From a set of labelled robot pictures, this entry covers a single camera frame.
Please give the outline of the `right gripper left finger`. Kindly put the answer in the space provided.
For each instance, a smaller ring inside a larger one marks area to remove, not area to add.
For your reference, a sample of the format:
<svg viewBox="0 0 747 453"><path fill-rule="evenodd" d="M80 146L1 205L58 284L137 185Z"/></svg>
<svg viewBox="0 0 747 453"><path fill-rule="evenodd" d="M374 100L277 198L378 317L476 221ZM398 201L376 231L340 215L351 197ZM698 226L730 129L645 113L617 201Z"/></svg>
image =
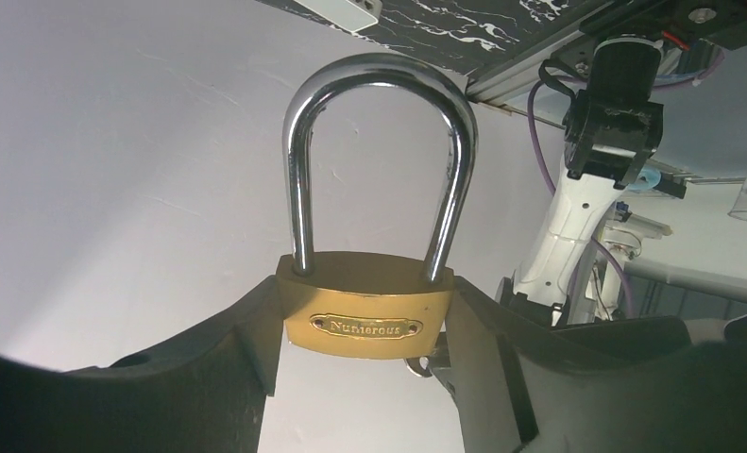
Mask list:
<svg viewBox="0 0 747 453"><path fill-rule="evenodd" d="M107 367L59 372L0 357L0 452L254 452L282 333L267 277Z"/></svg>

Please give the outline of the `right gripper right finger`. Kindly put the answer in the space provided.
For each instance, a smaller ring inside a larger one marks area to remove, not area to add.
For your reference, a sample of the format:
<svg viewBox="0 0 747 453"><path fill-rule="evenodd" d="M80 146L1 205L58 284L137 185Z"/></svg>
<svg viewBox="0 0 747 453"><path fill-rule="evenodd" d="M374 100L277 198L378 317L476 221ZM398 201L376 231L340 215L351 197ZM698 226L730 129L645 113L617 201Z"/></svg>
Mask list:
<svg viewBox="0 0 747 453"><path fill-rule="evenodd" d="M674 317L551 329L462 277L446 318L467 452L747 452L747 338Z"/></svg>

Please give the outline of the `small silver key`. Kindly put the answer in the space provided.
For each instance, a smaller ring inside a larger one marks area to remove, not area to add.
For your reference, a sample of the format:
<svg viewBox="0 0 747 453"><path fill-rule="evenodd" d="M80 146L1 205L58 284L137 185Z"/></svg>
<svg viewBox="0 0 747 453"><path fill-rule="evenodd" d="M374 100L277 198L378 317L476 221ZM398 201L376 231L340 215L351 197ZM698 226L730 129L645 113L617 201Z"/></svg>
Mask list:
<svg viewBox="0 0 747 453"><path fill-rule="evenodd" d="M407 369L420 378L442 378L451 370L450 356L447 352L434 351L427 356L405 359Z"/></svg>

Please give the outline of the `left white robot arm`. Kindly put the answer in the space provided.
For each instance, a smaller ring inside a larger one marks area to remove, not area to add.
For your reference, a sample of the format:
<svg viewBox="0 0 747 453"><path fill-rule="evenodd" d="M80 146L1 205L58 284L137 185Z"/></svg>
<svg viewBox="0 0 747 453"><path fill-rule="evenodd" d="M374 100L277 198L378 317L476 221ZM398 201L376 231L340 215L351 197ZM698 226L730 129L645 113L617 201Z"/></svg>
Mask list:
<svg viewBox="0 0 747 453"><path fill-rule="evenodd" d="M607 39L595 47L579 91L550 72L567 65L552 59L540 65L540 83L570 100L565 151L550 209L505 302L540 326L562 319L571 278L597 226L661 143L663 107L651 94L662 58L662 41Z"/></svg>

